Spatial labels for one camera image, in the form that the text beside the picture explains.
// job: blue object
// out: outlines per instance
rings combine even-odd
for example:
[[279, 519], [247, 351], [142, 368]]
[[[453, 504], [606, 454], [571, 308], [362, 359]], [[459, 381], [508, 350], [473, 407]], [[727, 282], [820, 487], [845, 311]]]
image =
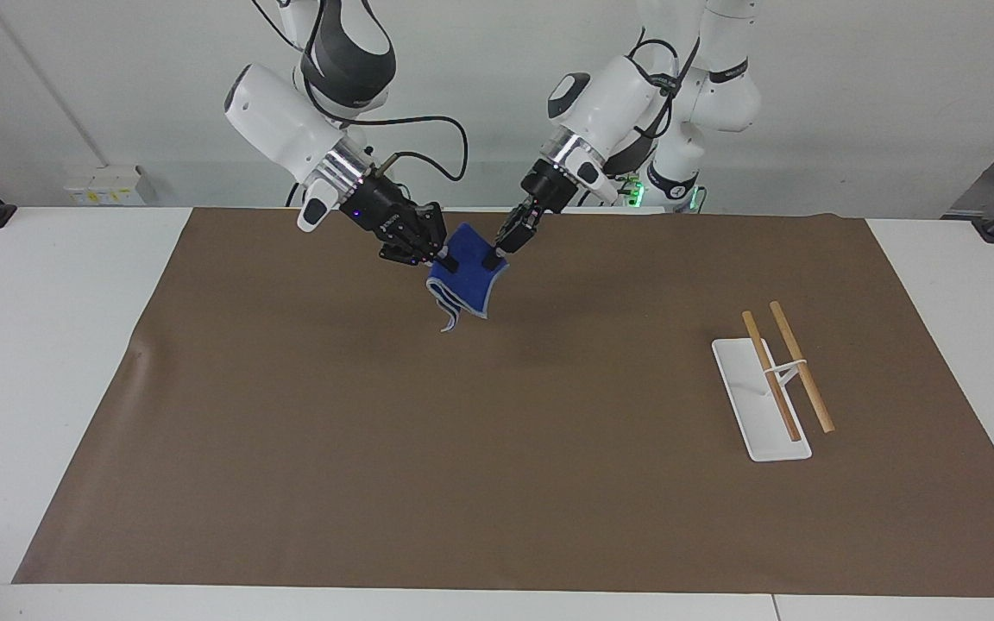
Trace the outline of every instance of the blue object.
[[435, 303], [449, 316], [447, 326], [442, 331], [455, 329], [462, 311], [485, 319], [488, 317], [489, 292], [493, 290], [497, 276], [508, 268], [507, 260], [501, 259], [494, 270], [486, 270], [481, 261], [493, 250], [481, 235], [462, 223], [447, 239], [447, 250], [458, 260], [458, 271], [452, 274], [443, 265], [431, 265], [426, 285], [435, 296]]

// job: white wall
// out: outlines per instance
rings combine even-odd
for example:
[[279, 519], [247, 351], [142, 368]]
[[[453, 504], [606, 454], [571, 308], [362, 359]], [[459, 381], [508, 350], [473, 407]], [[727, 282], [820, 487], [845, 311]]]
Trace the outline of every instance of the white wall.
[[[544, 99], [639, 34], [632, 1], [371, 0], [398, 50], [390, 104], [470, 131], [467, 180], [402, 161], [421, 200], [510, 205], [549, 134]], [[166, 204], [278, 204], [286, 173], [230, 129], [222, 101], [246, 63], [293, 51], [248, 0], [0, 0], [0, 13], [100, 156], [139, 164]], [[764, 107], [709, 137], [709, 211], [941, 215], [994, 161], [994, 3], [766, 1], [752, 53]], [[371, 129], [380, 153], [455, 164], [453, 129]], [[63, 166], [95, 161], [0, 32], [0, 193], [62, 204]]]

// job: blue cloth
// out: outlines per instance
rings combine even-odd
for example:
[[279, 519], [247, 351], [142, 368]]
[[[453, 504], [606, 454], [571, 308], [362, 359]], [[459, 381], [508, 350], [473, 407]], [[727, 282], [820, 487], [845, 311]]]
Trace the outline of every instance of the blue cloth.
[[447, 239], [447, 250], [450, 256], [458, 260], [458, 271], [452, 274], [443, 265], [431, 265], [426, 285], [435, 296], [435, 303], [449, 316], [447, 326], [442, 331], [455, 329], [462, 311], [485, 319], [488, 317], [489, 293], [493, 290], [497, 276], [508, 268], [507, 260], [501, 259], [500, 264], [490, 271], [482, 266], [481, 261], [493, 250], [489, 242], [481, 235], [462, 223]]

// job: brown mat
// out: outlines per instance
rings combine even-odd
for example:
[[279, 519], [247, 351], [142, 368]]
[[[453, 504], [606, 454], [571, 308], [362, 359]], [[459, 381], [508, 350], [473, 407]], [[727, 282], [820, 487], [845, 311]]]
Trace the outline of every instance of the brown mat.
[[[15, 582], [994, 597], [994, 448], [863, 221], [549, 217], [449, 335], [375, 251], [194, 211]], [[709, 347], [771, 299], [806, 462]]]

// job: cloth with light blue edge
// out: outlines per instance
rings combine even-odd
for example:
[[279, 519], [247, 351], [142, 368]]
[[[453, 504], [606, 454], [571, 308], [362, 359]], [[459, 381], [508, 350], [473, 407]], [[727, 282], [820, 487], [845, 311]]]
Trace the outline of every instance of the cloth with light blue edge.
[[487, 318], [489, 292], [493, 290], [497, 276], [508, 268], [508, 262], [504, 259], [494, 270], [486, 270], [482, 266], [481, 261], [493, 247], [466, 223], [459, 224], [447, 239], [447, 250], [458, 260], [458, 271], [453, 274], [443, 265], [434, 263], [426, 282], [437, 306], [449, 316], [447, 326], [441, 331], [455, 329], [462, 311]]

